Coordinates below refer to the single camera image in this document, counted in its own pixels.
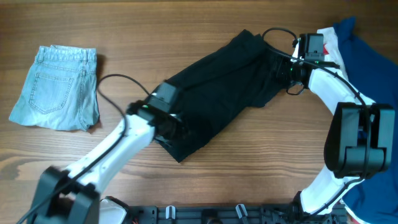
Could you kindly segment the black shorts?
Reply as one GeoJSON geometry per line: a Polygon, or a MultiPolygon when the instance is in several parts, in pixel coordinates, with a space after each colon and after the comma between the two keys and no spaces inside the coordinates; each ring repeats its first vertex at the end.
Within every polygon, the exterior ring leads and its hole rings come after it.
{"type": "Polygon", "coordinates": [[[172,113],[181,117],[188,134],[162,147],[182,162],[243,109],[262,108],[288,88],[291,66],[289,59],[270,50],[261,35],[243,30],[224,47],[167,80],[181,91],[172,113]]]}

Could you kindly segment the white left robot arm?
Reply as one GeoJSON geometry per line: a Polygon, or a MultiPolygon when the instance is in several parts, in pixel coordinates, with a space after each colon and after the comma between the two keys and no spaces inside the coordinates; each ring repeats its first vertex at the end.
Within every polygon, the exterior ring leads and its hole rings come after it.
{"type": "Polygon", "coordinates": [[[40,176],[27,223],[122,223],[126,211],[100,205],[100,197],[129,159],[154,138],[179,139],[183,123],[171,114],[138,101],[129,105],[120,124],[91,152],[59,170],[49,167],[40,176]]]}

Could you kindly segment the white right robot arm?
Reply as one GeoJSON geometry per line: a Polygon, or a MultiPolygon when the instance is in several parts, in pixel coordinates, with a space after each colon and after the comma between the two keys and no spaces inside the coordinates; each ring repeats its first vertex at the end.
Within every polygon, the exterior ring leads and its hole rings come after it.
{"type": "Polygon", "coordinates": [[[289,205],[291,220],[326,215],[350,189],[384,172],[391,163],[395,111],[362,95],[333,62],[284,59],[275,66],[278,81],[301,84],[332,112],[324,146],[325,165],[289,205]]]}

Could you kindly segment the red and white garment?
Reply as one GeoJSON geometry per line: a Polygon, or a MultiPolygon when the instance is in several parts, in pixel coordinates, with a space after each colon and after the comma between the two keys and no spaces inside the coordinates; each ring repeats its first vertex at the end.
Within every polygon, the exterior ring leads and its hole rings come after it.
{"type": "Polygon", "coordinates": [[[343,58],[338,49],[338,37],[333,27],[318,29],[317,34],[323,34],[323,46],[326,50],[325,60],[328,62],[335,62],[340,66],[341,76],[348,80],[348,75],[345,69],[343,58]]]}

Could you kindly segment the light blue denim shorts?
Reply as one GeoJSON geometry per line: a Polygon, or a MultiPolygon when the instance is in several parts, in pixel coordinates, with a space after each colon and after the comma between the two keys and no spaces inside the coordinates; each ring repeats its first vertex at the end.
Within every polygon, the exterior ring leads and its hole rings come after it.
{"type": "Polygon", "coordinates": [[[87,131],[100,117],[96,49],[41,46],[9,120],[57,131],[87,131]]]}

